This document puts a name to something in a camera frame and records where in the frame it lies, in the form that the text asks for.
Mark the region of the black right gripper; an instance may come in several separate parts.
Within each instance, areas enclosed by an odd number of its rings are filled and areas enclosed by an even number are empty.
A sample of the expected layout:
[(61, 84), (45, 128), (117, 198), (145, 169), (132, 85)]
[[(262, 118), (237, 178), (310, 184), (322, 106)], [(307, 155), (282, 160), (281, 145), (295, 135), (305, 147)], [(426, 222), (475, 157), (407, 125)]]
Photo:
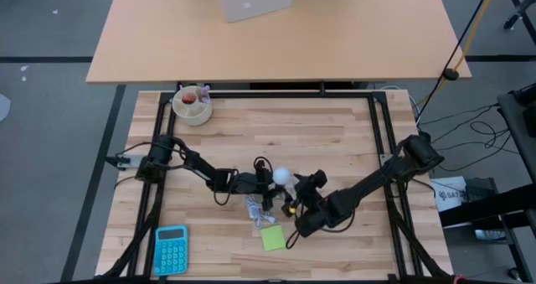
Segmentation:
[(324, 183), (309, 183), (309, 176), (298, 173), (294, 173), (293, 176), (295, 179), (294, 188), (296, 190), (296, 199), (292, 197), (285, 198), (284, 204), (281, 206), (282, 213), (287, 218), (295, 216), (299, 204), (304, 205), (309, 210), (318, 211), (318, 203), (322, 200), (318, 189), (322, 188)]

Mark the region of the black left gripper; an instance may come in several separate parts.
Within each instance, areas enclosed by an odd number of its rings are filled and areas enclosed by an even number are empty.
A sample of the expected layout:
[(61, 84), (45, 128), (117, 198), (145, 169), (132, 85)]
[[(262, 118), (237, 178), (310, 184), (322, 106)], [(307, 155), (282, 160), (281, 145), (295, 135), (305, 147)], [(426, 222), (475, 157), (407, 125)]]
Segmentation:
[(262, 194), (261, 206), (264, 211), (271, 211), (273, 199), (278, 195), (270, 190), (270, 179), (259, 180), (253, 173), (239, 173), (234, 180), (234, 194)]

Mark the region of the white lightbulb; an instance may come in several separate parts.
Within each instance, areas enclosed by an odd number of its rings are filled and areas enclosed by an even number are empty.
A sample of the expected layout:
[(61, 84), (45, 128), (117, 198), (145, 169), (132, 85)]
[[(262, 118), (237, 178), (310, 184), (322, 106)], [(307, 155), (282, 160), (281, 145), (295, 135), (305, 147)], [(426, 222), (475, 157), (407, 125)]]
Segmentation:
[(291, 182), (291, 173), (288, 168), (277, 168), (273, 171), (272, 180), (277, 185), (287, 185)]

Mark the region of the green sticky note pad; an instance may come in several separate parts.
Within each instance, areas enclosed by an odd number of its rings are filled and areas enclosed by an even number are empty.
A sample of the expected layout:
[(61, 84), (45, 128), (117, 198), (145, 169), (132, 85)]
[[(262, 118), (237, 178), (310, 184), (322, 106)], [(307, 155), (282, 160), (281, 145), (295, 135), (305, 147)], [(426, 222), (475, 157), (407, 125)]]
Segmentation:
[(286, 239), (281, 225), (272, 225), (260, 230), (264, 251), (286, 248)]

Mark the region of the blue calculator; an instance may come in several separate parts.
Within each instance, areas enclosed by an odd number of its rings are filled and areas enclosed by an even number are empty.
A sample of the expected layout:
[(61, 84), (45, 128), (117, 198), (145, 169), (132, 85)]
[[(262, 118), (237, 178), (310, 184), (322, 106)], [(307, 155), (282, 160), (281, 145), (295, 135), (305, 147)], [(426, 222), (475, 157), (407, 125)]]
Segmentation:
[(185, 225), (156, 230), (153, 271), (156, 276), (184, 274), (188, 270), (188, 228)]

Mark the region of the white round desk organizer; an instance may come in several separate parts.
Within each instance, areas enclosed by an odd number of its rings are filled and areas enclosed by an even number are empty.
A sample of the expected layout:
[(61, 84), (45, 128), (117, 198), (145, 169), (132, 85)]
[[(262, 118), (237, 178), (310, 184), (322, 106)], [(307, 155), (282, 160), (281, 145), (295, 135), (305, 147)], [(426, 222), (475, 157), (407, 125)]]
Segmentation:
[[(201, 101), (201, 90), (203, 87), (190, 85), (181, 87), (173, 96), (172, 109), (180, 121), (188, 126), (195, 127), (204, 124), (212, 115), (213, 105), (205, 104)], [(198, 100), (192, 105), (185, 105), (181, 102), (183, 93), (193, 92), (197, 95)]]

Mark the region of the tan wooden desk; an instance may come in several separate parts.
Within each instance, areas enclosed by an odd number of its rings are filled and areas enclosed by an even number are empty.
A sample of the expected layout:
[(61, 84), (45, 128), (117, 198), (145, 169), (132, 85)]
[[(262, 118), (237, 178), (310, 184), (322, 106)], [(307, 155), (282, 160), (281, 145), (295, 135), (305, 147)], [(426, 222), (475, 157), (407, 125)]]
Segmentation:
[(432, 80), (471, 77), (441, 0), (294, 0), (228, 23), (217, 0), (113, 0), (86, 80)]

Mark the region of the white printed paper bag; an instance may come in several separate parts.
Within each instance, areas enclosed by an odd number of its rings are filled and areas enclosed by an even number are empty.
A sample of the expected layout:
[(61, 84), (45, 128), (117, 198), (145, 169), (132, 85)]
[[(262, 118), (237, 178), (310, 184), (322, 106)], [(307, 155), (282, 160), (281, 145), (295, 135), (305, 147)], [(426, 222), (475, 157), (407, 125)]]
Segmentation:
[(466, 181), (463, 177), (433, 178), (435, 203), (440, 212), (455, 208), (467, 201)]

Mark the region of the black side cart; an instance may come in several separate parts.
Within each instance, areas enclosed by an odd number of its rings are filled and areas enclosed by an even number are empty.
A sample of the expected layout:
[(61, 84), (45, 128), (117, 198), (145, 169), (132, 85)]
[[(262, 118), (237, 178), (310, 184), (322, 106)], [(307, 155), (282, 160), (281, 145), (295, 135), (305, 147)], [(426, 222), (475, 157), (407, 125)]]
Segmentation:
[(500, 95), (497, 102), (532, 182), (503, 193), (496, 191), (494, 182), (487, 194), (484, 188), (473, 188), (466, 192), (468, 203), (440, 212), (441, 223), (502, 231), (520, 279), (535, 281), (513, 230), (529, 227), (536, 239), (536, 83)]

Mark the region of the black office chair base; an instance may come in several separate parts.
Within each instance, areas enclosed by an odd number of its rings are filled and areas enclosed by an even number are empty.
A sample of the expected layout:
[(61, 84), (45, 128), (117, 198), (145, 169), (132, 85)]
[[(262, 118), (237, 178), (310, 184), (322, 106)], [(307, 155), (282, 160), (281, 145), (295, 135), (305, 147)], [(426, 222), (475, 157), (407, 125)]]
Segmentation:
[(536, 28), (530, 21), (527, 10), (534, 4), (536, 4), (536, 0), (511, 0), (515, 10), (511, 16), (508, 17), (508, 19), (505, 21), (502, 28), (505, 31), (512, 30), (514, 28), (514, 25), (518, 20), (521, 20), (523, 22), (524, 27), (526, 28), (529, 37), (533, 41), (534, 45), (536, 46)]

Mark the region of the grey arm base bracket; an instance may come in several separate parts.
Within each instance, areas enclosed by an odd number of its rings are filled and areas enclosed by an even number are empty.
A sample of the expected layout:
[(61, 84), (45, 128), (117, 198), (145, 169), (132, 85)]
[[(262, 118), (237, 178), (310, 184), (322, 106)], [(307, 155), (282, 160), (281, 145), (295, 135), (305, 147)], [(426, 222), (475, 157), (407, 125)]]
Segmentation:
[(142, 162), (142, 155), (124, 155), (106, 157), (106, 162), (120, 171), (130, 168), (138, 169)]

